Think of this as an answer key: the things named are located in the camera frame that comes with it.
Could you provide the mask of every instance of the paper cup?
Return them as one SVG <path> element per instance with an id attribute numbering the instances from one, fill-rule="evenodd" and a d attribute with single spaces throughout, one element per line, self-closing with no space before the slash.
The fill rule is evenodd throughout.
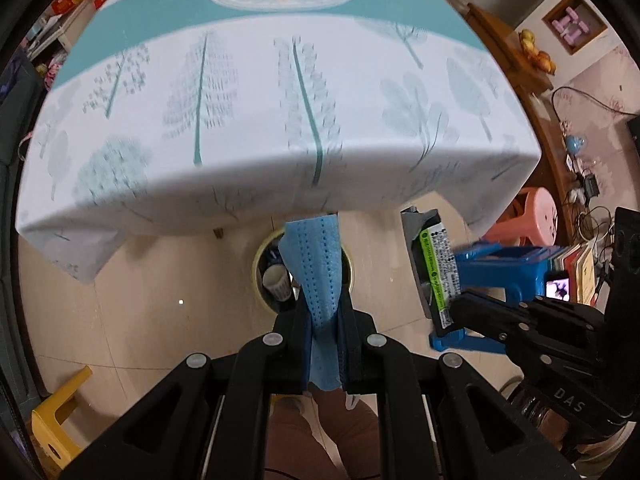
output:
<path id="1" fill-rule="evenodd" d="M 278 301 L 287 301 L 291 297 L 289 271 L 282 264 L 273 265 L 265 270 L 262 275 L 262 284 Z"/>

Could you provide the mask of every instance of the phone screen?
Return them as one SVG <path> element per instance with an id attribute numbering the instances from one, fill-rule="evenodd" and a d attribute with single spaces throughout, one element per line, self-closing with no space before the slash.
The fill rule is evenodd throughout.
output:
<path id="1" fill-rule="evenodd" d="M 569 301 L 569 278 L 558 278 L 546 282 L 546 296 L 556 300 Z"/>

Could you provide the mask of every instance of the tablecloth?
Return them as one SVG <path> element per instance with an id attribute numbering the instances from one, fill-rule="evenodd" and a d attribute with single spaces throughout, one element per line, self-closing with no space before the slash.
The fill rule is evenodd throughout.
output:
<path id="1" fill-rule="evenodd" d="M 84 282 L 127 234 L 430 190 L 483 234 L 539 158 L 444 0 L 108 0 L 46 97 L 16 225 Z"/>

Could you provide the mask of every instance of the silver screw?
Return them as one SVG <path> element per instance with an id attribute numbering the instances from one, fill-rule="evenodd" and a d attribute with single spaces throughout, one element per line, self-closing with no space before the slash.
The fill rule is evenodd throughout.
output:
<path id="1" fill-rule="evenodd" d="M 462 357 L 454 352 L 447 352 L 444 354 L 442 362 L 449 368 L 460 368 L 462 366 Z"/>
<path id="2" fill-rule="evenodd" d="M 205 364 L 207 364 L 207 356 L 204 354 L 191 354 L 187 357 L 189 368 L 202 368 Z"/>
<path id="3" fill-rule="evenodd" d="M 369 345 L 371 346 L 381 347 L 386 345 L 386 337 L 384 337 L 382 334 L 370 334 L 367 337 L 367 343 L 369 343 Z"/>
<path id="4" fill-rule="evenodd" d="M 262 342 L 267 346 L 278 346 L 284 338 L 277 332 L 269 332 L 262 338 Z"/>

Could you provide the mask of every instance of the person's leg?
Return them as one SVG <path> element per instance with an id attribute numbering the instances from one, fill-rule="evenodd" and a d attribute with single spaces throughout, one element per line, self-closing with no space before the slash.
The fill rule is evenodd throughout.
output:
<path id="1" fill-rule="evenodd" d="M 378 417 L 373 410 L 362 401 L 347 410 L 343 390 L 324 392 L 312 384 L 309 390 L 318 404 L 320 425 L 338 447 L 350 478 L 379 476 L 380 434 Z"/>
<path id="2" fill-rule="evenodd" d="M 315 439 L 296 401 L 278 400 L 269 418 L 264 480 L 338 480 L 341 476 Z"/>

